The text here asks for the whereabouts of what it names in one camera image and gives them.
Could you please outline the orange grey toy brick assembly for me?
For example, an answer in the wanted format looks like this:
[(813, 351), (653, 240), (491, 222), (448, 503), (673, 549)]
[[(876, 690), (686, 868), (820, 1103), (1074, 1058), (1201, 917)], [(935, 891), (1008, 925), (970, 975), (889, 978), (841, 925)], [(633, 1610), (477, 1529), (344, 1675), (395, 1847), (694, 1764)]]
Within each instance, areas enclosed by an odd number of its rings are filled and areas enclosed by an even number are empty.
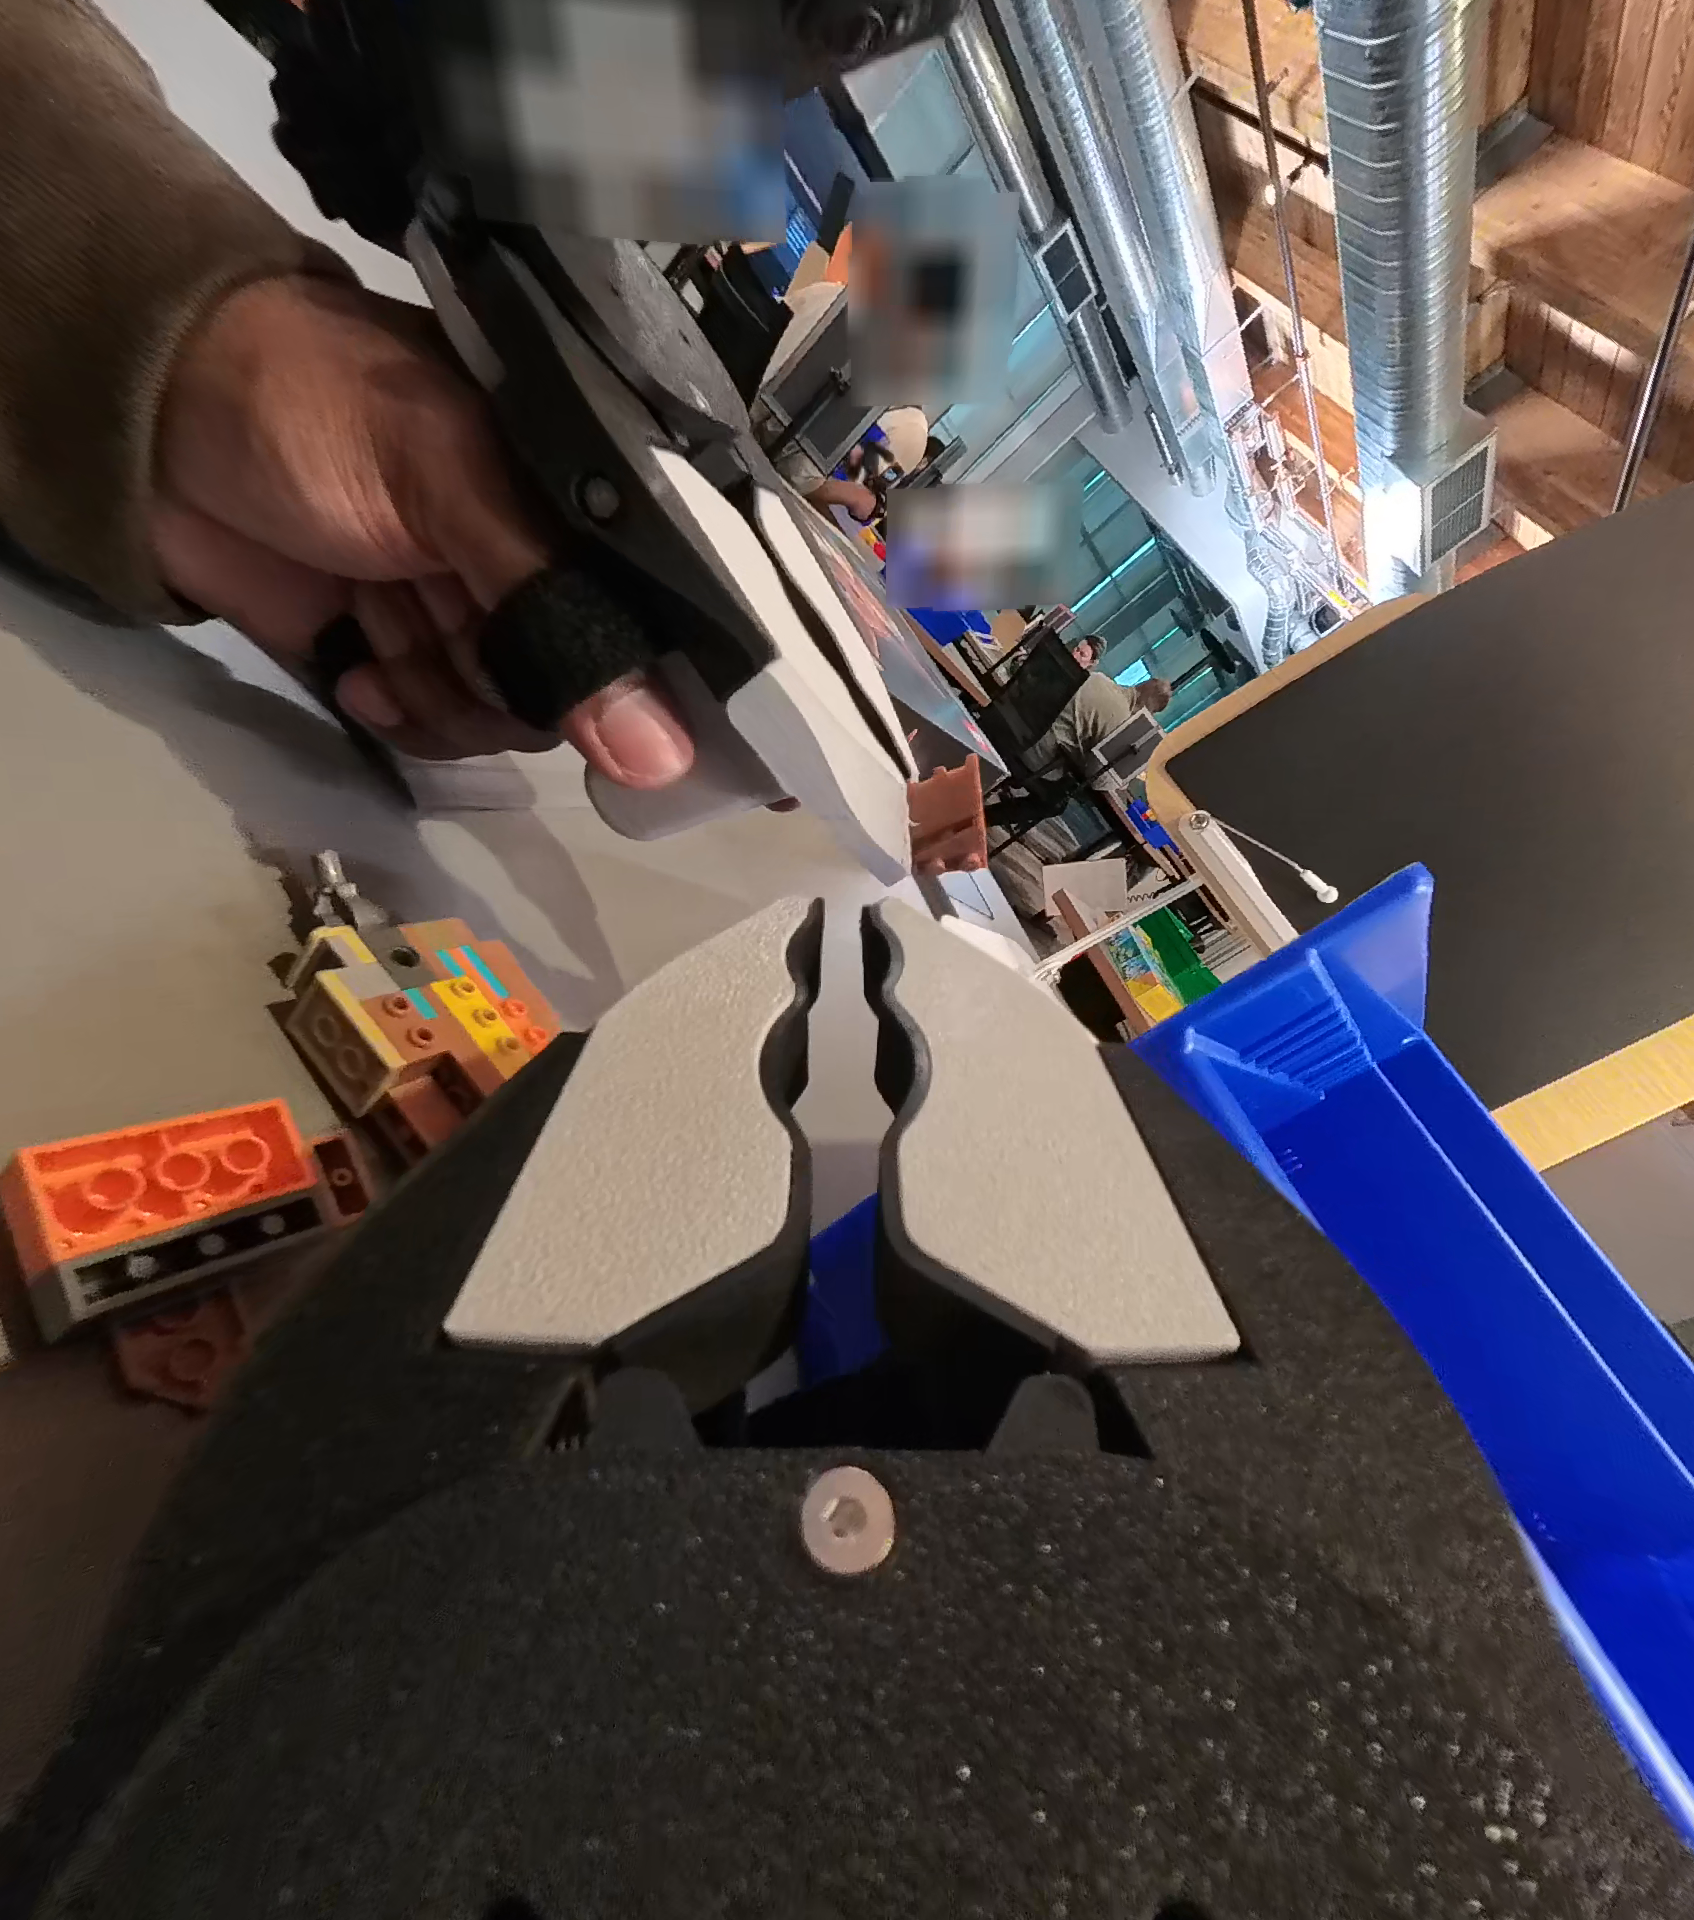
[(46, 1345), (314, 1245), (374, 1198), (354, 1135), (306, 1136), (279, 1099), (23, 1146), (0, 1170)]

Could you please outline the person's left forearm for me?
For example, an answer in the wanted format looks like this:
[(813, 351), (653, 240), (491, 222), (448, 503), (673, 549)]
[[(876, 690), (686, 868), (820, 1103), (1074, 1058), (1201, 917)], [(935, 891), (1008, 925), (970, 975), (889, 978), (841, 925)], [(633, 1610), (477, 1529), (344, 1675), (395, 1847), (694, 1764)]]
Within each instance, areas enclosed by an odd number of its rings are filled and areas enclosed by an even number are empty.
[(92, 5), (0, 5), (0, 530), (114, 615), (175, 620), (155, 560), (155, 430), (221, 301), (355, 286), (165, 105)]

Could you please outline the black office chair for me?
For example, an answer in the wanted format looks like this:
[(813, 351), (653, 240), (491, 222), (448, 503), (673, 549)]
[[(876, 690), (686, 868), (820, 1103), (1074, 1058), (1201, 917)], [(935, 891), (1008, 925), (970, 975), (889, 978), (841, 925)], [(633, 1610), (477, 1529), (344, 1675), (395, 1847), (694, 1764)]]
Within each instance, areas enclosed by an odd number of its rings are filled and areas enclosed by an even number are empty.
[(1005, 776), (1023, 780), (1036, 773), (1039, 740), (1090, 679), (1090, 667), (1074, 656), (1067, 635), (1053, 629), (1029, 630), (1029, 645), (1017, 655), (1008, 680), (978, 710), (978, 732), (1001, 762)]

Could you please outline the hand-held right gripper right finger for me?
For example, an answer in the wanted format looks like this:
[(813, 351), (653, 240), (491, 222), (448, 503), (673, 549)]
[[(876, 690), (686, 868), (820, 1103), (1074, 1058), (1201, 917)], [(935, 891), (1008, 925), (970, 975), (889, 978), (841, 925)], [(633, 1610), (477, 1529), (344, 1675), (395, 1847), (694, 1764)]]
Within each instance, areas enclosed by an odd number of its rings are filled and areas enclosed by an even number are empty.
[(1241, 1335), (1090, 1032), (1000, 942), (862, 914), (877, 1023), (893, 1343), (958, 1298), (1091, 1368), (1214, 1362)]

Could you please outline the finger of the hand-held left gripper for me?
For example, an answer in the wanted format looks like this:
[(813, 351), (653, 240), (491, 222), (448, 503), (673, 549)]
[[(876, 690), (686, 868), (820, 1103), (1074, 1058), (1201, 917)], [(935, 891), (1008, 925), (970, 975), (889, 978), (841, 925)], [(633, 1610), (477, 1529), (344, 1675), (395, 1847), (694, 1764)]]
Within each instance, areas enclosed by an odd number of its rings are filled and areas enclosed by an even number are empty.
[(904, 713), (882, 670), (882, 640), (895, 635), (891, 612), (855, 560), (833, 519), (781, 488), (753, 488), (753, 530), (795, 600), (821, 623), (841, 683), (852, 684), (867, 724), (904, 774), (920, 773)]
[(756, 530), (756, 488), (742, 507), (716, 492), (676, 450), (653, 456), (656, 496), (712, 558), (713, 580), (737, 612), (747, 663), (719, 702), (781, 796), (830, 826), (882, 885), (909, 872), (906, 774), (843, 683), (821, 623), (802, 606)]

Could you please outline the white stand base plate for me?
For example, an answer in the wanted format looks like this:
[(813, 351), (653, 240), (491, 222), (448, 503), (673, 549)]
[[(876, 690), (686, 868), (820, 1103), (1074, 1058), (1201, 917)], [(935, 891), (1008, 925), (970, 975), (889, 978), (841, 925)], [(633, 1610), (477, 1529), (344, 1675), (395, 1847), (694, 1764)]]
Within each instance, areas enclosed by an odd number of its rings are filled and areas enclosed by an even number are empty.
[(1020, 972), (1029, 975), (1037, 968), (1041, 954), (1029, 942), (1025, 926), (987, 868), (918, 876), (918, 889), (922, 898), (930, 901), (930, 912), (961, 930), (963, 939), (978, 947), (1008, 950), (1010, 964)]

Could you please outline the reddish brown toy brick plate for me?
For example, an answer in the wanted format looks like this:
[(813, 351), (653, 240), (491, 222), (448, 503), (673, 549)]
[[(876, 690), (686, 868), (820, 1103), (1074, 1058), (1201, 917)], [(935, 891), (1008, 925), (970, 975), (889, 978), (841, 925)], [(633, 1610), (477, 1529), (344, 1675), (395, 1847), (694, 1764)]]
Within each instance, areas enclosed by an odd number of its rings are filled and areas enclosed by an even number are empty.
[(109, 1327), (114, 1372), (122, 1390), (137, 1400), (196, 1414), (220, 1403), (249, 1360), (254, 1345), (249, 1315), (233, 1285), (196, 1293)]

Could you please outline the brown tan toy brick model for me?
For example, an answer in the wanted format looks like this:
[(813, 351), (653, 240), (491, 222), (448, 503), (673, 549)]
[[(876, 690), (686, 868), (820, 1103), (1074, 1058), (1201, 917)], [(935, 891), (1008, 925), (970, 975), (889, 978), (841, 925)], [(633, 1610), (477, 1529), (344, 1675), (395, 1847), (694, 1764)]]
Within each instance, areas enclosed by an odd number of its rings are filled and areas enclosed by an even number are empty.
[(460, 918), (399, 922), (331, 851), (314, 855), (306, 930), (275, 963), (275, 1016), (348, 1125), (422, 1164), (563, 1032), (515, 953)]

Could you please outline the blue plastic storage bin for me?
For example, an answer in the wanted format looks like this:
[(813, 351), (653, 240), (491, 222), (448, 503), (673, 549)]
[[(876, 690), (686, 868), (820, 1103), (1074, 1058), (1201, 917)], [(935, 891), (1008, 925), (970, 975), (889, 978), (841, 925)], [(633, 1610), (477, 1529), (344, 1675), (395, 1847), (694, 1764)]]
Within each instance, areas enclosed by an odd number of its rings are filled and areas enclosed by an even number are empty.
[(1387, 876), (1132, 1052), (1430, 1366), (1694, 1847), (1694, 1362), (1430, 1041), (1433, 892), (1424, 866)]
[(808, 1286), (794, 1335), (798, 1389), (853, 1376), (887, 1351), (876, 1302), (880, 1200), (870, 1194), (808, 1242)]

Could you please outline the person's left hand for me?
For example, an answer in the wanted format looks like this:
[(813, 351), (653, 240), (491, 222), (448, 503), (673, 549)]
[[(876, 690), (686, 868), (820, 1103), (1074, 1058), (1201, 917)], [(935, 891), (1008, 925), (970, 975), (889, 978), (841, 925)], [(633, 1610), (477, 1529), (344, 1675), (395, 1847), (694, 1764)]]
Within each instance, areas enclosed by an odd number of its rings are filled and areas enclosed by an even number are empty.
[(523, 727), (476, 683), (476, 632), (552, 565), (485, 401), (425, 319), (331, 279), (249, 285), (193, 329), (162, 395), (150, 538), (162, 584), (314, 683), (338, 618), (368, 645), (331, 705), (408, 758), (543, 755), (631, 791), (676, 783), (689, 732), (643, 674)]

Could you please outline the printed cardboard toy box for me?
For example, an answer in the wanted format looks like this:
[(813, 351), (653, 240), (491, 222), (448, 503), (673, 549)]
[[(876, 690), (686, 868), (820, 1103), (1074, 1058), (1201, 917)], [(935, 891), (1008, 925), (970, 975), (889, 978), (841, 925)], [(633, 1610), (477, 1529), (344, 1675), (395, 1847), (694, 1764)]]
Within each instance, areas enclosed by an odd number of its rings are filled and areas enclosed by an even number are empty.
[(830, 515), (802, 499), (789, 503), (789, 512), (857, 635), (860, 650), (877, 670), (918, 773), (935, 773), (966, 757), (978, 757), (983, 783), (1001, 779), (1003, 758), (975, 724), (956, 680), (940, 665), (938, 646), (908, 612), (889, 605), (873, 575), (870, 550), (852, 541)]

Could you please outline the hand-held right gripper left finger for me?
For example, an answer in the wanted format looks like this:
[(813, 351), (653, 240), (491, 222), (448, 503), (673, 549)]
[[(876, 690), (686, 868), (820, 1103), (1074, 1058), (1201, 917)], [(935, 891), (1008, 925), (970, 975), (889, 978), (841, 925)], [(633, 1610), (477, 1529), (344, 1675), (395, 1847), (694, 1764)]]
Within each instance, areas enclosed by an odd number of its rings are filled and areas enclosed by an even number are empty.
[(811, 1231), (821, 901), (786, 896), (630, 989), (585, 1034), (446, 1315), (533, 1358), (775, 1358)]

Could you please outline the green box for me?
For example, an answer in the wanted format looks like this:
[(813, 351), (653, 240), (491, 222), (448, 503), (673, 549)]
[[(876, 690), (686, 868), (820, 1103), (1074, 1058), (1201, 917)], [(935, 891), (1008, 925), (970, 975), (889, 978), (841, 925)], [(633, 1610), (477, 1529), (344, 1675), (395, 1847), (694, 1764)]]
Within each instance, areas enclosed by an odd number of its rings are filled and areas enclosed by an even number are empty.
[(1151, 911), (1133, 926), (1133, 933), (1142, 937), (1158, 978), (1179, 1006), (1196, 1004), (1218, 992), (1218, 976), (1201, 961), (1173, 909)]

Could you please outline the silver ventilation duct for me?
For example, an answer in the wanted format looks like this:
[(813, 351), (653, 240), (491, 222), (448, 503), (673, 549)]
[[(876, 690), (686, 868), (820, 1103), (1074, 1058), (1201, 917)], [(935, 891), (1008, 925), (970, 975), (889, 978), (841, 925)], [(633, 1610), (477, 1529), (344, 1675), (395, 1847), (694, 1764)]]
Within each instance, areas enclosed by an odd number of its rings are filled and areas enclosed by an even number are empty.
[(1484, 25), (1475, 3), (1314, 5), (1375, 605), (1450, 584), (1486, 516), (1491, 437), (1466, 406)]
[(1166, 3), (994, 6), (1128, 355), (1196, 496), (1235, 487), (1251, 401), (1192, 77)]

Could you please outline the brown toy brick piece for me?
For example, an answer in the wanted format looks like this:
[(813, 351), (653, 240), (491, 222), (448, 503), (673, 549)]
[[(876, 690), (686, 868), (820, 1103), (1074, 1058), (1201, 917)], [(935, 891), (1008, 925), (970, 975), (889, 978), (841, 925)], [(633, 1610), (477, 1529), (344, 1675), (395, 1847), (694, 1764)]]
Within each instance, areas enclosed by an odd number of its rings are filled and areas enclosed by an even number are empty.
[(906, 787), (909, 872), (946, 876), (987, 866), (987, 818), (982, 761), (938, 769)]

